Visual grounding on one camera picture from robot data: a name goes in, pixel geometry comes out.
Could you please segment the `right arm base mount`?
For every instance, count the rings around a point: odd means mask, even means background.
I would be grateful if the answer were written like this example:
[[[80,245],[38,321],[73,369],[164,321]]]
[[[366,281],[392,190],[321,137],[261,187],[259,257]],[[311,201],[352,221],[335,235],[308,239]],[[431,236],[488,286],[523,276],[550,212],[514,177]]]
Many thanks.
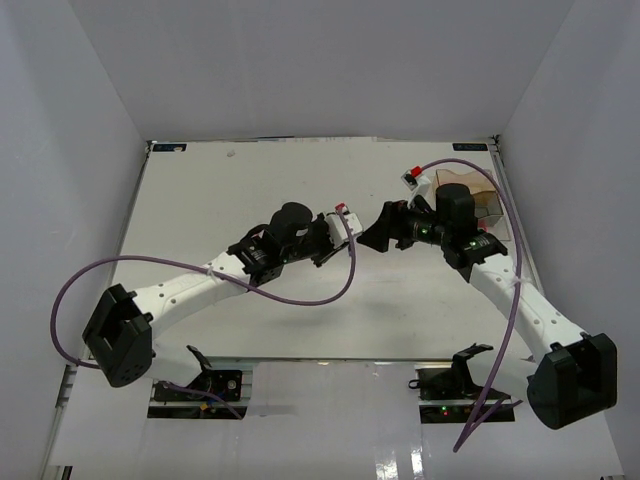
[[[418,392],[423,425],[466,423],[484,386],[484,382],[472,380],[467,361],[492,350],[486,344],[472,344],[457,352],[449,363],[431,362],[415,369],[416,376],[408,381],[408,388]]]

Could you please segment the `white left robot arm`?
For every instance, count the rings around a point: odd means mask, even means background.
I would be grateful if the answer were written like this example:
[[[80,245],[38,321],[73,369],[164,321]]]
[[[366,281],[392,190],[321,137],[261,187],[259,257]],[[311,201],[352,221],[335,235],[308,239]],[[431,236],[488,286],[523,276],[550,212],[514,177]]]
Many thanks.
[[[260,293],[291,263],[309,260],[320,267],[343,249],[353,251],[362,231],[358,216],[344,205],[313,215],[300,203],[286,203],[268,223],[249,230],[203,266],[131,291],[110,286],[82,338],[112,387],[149,377],[176,384],[188,398],[202,398],[211,387],[208,360],[192,345],[162,343],[161,335],[222,300]]]

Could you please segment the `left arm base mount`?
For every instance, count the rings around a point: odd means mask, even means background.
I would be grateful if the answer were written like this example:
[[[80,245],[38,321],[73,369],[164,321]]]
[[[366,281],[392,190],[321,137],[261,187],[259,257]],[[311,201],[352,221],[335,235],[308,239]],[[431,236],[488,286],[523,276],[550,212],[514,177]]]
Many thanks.
[[[215,369],[198,349],[188,346],[199,365],[199,373],[186,387],[153,384],[147,410],[150,419],[242,420],[247,413],[243,398],[244,372]]]

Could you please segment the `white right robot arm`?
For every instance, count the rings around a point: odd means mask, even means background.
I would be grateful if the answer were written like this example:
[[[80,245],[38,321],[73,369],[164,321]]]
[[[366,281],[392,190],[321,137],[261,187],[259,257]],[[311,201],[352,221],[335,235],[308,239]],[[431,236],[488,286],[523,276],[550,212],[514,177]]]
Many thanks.
[[[493,377],[498,391],[522,396],[537,418],[557,430],[613,407],[618,399],[617,348],[605,334],[590,335],[563,316],[534,286],[516,275],[506,246],[478,226],[467,186],[437,188],[434,208],[424,198],[388,201],[359,237],[385,253],[416,243],[441,248],[446,263],[514,324],[533,360],[515,360]]]

